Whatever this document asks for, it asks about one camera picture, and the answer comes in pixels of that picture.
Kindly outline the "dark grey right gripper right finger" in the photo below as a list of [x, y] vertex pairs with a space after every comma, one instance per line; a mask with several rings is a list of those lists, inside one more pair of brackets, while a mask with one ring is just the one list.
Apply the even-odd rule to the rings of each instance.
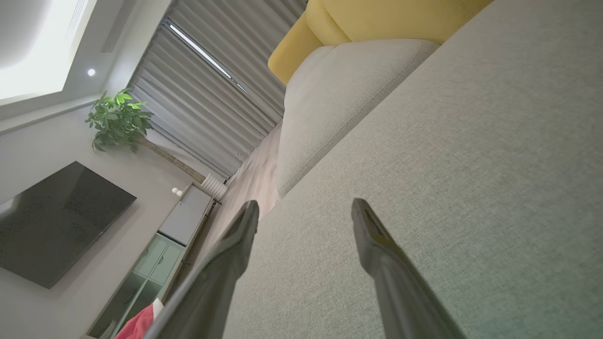
[[463, 339], [462, 331], [370, 204], [355, 198], [351, 217], [360, 264], [375, 284], [385, 336]]

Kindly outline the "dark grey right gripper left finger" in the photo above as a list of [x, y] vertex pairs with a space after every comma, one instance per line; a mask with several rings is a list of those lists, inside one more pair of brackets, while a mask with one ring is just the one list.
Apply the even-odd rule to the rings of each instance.
[[221, 339], [237, 280], [247, 269], [259, 206], [244, 202], [213, 249], [164, 305], [146, 339]]

